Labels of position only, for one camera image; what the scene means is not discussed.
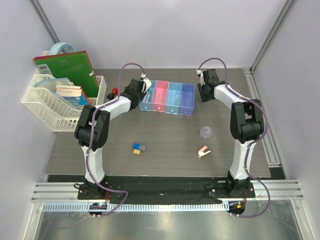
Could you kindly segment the stack of notebooks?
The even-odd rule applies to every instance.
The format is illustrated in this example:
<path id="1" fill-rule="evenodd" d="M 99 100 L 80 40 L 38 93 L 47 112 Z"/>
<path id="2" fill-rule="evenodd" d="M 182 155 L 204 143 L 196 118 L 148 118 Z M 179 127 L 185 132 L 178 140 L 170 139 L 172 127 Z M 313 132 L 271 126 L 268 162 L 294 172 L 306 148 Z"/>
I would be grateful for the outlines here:
<path id="1" fill-rule="evenodd" d="M 79 97 L 83 90 L 80 86 L 58 84 L 55 87 L 55 92 L 61 97 Z"/>

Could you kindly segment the blue grey pencil sharpener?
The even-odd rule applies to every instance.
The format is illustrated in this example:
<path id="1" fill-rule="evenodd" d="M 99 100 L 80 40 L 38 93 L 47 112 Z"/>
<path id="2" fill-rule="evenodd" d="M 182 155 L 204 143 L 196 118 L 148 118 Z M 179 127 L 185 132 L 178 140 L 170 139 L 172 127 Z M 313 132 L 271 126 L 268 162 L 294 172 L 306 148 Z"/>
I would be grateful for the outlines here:
<path id="1" fill-rule="evenodd" d="M 146 146 L 143 145 L 143 144 L 134 143 L 133 144 L 133 149 L 134 150 L 140 150 L 141 152 L 145 152 L 146 151 Z"/>

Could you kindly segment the green folder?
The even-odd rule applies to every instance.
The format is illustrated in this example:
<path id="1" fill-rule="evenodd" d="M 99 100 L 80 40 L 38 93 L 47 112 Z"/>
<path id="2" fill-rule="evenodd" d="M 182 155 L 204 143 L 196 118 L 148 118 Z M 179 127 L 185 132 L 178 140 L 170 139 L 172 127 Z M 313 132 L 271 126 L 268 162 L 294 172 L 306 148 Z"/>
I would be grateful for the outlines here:
<path id="1" fill-rule="evenodd" d="M 69 79 L 80 86 L 88 98 L 98 96 L 99 84 L 86 51 L 38 56 L 33 61 L 42 74 Z"/>

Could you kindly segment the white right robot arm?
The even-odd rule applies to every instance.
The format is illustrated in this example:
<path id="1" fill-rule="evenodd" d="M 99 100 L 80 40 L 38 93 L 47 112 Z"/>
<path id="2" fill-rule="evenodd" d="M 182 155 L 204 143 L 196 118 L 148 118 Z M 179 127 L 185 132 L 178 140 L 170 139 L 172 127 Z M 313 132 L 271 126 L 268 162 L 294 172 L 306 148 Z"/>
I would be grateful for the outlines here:
<path id="1" fill-rule="evenodd" d="M 196 70 L 201 101 L 218 100 L 230 109 L 230 133 L 235 147 L 232 165 L 227 173 L 226 193 L 233 198 L 250 189 L 250 164 L 253 150 L 263 135 L 265 122 L 261 101 L 236 92 L 226 81 L 218 79 L 215 69 Z"/>

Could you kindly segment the pink drawer box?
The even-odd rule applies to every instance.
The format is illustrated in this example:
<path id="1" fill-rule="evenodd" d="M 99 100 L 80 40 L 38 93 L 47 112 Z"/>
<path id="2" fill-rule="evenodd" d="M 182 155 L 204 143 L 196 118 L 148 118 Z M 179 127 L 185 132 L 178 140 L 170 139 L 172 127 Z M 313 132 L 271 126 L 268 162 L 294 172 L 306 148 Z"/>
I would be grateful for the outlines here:
<path id="1" fill-rule="evenodd" d="M 164 113 L 166 111 L 168 87 L 168 81 L 158 80 L 156 82 L 152 99 L 152 110 L 154 112 Z"/>

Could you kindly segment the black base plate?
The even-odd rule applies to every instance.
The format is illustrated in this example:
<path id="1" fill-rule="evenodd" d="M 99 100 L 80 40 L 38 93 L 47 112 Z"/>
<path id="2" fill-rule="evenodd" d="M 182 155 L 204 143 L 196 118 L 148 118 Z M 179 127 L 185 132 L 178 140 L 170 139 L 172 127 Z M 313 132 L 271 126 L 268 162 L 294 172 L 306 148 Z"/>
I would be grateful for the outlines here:
<path id="1" fill-rule="evenodd" d="M 132 205 L 219 204 L 222 199 L 253 199 L 252 183 L 232 189 L 225 177 L 106 176 L 105 189 L 82 175 L 49 175 L 49 183 L 71 182 L 79 200 L 122 200 Z"/>

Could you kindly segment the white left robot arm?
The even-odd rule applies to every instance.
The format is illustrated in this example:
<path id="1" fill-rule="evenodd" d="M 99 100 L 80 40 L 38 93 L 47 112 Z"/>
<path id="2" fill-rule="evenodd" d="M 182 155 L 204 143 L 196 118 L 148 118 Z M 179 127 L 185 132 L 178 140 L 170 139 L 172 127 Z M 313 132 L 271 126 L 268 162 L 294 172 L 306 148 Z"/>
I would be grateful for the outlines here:
<path id="1" fill-rule="evenodd" d="M 103 147 L 107 142 L 110 121 L 135 109 L 147 94 L 152 82 L 147 77 L 133 78 L 122 93 L 111 93 L 108 102 L 82 109 L 74 132 L 81 146 L 84 163 L 84 183 L 74 184 L 79 200 L 100 200 L 114 190 L 107 188 L 103 169 Z"/>

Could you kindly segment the green white marker pen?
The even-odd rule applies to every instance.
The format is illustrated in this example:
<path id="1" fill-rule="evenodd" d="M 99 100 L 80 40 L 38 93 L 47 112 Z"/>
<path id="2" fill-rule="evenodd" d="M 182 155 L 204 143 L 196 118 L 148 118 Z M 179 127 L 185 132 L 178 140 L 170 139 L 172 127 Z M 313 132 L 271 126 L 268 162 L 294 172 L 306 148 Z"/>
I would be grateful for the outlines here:
<path id="1" fill-rule="evenodd" d="M 149 99 L 152 97 L 152 93 L 153 93 L 153 91 L 152 90 L 150 90 L 149 91 L 149 93 L 148 93 L 148 96 L 147 96 L 147 102 L 149 101 Z"/>

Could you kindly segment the light blue drawer box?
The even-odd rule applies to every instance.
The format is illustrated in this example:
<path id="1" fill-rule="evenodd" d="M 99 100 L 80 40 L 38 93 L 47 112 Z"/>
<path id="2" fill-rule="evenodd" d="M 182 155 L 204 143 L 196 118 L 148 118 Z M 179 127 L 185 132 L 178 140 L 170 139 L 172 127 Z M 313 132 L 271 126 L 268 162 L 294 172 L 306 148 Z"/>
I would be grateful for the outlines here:
<path id="1" fill-rule="evenodd" d="M 148 89 L 146 95 L 138 105 L 141 111 L 148 111 L 148 112 L 153 111 L 152 102 L 154 97 L 155 86 L 156 86 L 156 81 L 152 80 L 151 87 Z"/>

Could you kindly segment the clear blue plastic pouch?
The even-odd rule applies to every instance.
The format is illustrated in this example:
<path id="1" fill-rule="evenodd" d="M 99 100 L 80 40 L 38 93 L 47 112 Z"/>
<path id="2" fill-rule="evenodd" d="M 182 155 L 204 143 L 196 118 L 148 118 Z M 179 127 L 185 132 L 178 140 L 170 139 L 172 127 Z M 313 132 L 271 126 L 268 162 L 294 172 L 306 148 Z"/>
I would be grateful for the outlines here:
<path id="1" fill-rule="evenodd" d="M 73 86 L 74 83 L 71 82 L 68 78 L 49 78 L 42 80 L 35 84 L 35 88 L 45 88 L 51 91 L 53 94 L 57 95 L 56 93 L 56 86 L 63 85 L 63 86 Z"/>

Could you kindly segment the light blue tape roll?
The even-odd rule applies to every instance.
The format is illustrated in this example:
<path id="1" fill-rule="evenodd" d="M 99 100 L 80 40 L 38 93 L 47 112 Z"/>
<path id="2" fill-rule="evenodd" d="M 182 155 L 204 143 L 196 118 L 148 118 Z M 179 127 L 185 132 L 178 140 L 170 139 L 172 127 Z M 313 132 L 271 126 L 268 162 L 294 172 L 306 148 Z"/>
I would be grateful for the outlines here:
<path id="1" fill-rule="evenodd" d="M 69 53 L 76 52 L 76 49 L 72 44 L 67 42 L 57 42 L 50 48 L 49 55 L 58 55 L 65 49 L 67 49 Z"/>

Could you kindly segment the clear paperclip jar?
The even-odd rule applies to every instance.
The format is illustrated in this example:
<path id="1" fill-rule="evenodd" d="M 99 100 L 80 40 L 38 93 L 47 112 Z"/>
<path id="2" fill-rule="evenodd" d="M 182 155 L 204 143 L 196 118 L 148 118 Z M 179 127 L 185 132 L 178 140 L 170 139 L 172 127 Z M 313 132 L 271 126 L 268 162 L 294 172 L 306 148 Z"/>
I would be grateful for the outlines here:
<path id="1" fill-rule="evenodd" d="M 213 130 L 212 130 L 211 127 L 203 126 L 203 127 L 201 127 L 201 129 L 199 131 L 199 138 L 201 140 L 206 141 L 206 140 L 209 140 L 211 138 L 212 134 L 213 134 Z"/>

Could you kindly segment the red black stamp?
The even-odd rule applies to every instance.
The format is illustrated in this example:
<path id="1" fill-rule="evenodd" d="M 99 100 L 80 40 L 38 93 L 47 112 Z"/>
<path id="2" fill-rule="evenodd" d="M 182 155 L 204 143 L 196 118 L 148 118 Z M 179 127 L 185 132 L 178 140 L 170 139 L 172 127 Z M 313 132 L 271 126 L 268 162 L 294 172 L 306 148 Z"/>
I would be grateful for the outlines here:
<path id="1" fill-rule="evenodd" d="M 113 100 L 118 95 L 118 89 L 115 87 L 112 89 L 111 93 L 109 93 L 106 97 L 108 100 Z"/>

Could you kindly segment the purple drawer box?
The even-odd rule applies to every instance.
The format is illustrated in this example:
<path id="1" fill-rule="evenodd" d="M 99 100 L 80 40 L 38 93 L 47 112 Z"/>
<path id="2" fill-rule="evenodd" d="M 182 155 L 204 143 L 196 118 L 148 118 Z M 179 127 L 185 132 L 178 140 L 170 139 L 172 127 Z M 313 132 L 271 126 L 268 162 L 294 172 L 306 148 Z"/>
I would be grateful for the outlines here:
<path id="1" fill-rule="evenodd" d="M 179 115 L 191 116 L 194 112 L 195 85 L 183 83 L 181 86 Z"/>

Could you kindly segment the pink staple remover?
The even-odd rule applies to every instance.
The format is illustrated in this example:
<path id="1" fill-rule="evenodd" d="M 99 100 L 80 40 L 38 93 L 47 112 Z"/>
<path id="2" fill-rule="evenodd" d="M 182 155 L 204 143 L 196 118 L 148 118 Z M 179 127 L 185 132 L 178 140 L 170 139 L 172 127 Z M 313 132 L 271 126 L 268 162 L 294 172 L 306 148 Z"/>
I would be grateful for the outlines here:
<path id="1" fill-rule="evenodd" d="M 209 153 L 211 153 L 211 150 L 205 145 L 197 152 L 197 157 L 200 159 Z"/>

